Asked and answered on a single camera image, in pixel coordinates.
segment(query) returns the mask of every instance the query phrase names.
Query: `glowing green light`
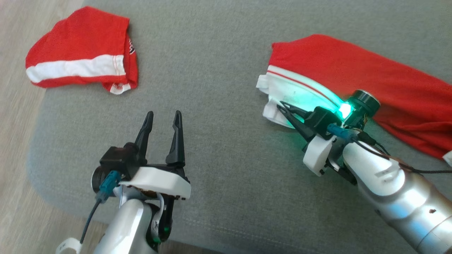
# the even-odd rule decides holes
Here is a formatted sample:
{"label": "glowing green light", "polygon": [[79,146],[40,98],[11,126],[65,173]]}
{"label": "glowing green light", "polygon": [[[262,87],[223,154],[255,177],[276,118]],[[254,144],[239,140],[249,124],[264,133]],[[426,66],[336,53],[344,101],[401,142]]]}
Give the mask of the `glowing green light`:
{"label": "glowing green light", "polygon": [[352,105],[348,103],[342,103],[342,105],[340,105],[339,112],[341,112],[342,118],[346,119],[352,112]]}

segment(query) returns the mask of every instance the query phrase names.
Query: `robotic arm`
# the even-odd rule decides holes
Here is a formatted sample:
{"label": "robotic arm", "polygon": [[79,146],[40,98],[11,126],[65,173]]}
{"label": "robotic arm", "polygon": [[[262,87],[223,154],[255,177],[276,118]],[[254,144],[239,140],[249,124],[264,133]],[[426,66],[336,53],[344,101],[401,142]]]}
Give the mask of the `robotic arm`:
{"label": "robotic arm", "polygon": [[111,196],[120,199],[119,211],[97,245],[95,254],[156,254],[171,233],[175,200],[190,198],[185,176],[182,114],[176,112],[171,149],[166,164],[148,164],[145,158],[154,114],[148,112],[135,143],[110,147],[93,172],[92,188],[99,194],[111,172],[121,180]]}
{"label": "robotic arm", "polygon": [[322,176],[332,168],[357,184],[375,212],[417,252],[452,253],[452,202],[419,174],[450,172],[421,171],[392,158],[363,131],[379,107],[357,90],[338,112],[321,107],[307,112],[285,102],[278,109],[308,141],[303,163],[313,173]]}

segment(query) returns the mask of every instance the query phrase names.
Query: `gray fabric surface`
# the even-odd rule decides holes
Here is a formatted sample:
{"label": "gray fabric surface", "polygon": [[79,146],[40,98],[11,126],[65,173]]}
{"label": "gray fabric surface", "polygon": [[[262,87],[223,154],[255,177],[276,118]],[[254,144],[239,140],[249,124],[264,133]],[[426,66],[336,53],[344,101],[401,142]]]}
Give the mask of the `gray fabric surface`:
{"label": "gray fabric surface", "polygon": [[[452,82],[450,3],[422,0],[88,0],[131,18],[140,80],[121,96],[99,84],[49,89],[28,173],[49,203],[78,216],[110,146],[133,141],[155,113],[148,158],[164,162],[174,113],[184,121],[192,198],[175,205],[171,238],[225,253],[413,253],[356,187],[302,163],[301,136],[261,116],[255,88],[271,43],[324,33]],[[419,169],[446,169],[371,123],[368,132]],[[451,175],[428,175],[452,198]],[[94,219],[109,222],[111,198]]]}

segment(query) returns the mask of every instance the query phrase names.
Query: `red and white cloth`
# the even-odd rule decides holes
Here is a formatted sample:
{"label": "red and white cloth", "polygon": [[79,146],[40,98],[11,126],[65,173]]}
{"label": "red and white cloth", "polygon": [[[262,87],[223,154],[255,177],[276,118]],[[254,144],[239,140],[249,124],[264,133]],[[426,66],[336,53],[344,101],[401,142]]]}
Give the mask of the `red and white cloth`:
{"label": "red and white cloth", "polygon": [[362,89],[380,101],[373,119],[389,133],[431,156],[452,160],[452,153],[451,158],[445,156],[452,151],[452,85],[326,35],[272,47],[267,74],[257,84],[269,94],[265,117],[286,125],[276,110],[278,100],[302,108],[313,107],[309,100],[316,97],[316,102],[321,98],[324,105],[336,109],[338,97],[346,100]]}
{"label": "red and white cloth", "polygon": [[90,6],[76,10],[30,49],[28,78],[44,88],[92,82],[113,94],[136,88],[137,54],[128,26],[129,18]]}

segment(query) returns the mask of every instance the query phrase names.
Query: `wooden floor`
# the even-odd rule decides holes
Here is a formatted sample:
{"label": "wooden floor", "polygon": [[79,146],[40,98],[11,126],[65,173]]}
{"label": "wooden floor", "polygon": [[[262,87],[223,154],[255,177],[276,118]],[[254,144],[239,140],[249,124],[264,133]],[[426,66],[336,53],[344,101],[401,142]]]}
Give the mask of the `wooden floor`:
{"label": "wooden floor", "polygon": [[[85,219],[46,204],[25,172],[28,144],[44,89],[25,75],[30,47],[83,0],[0,0],[0,253],[48,254],[66,238],[79,238]],[[106,225],[92,222],[82,253],[92,253]],[[169,242],[161,253],[207,254]]]}

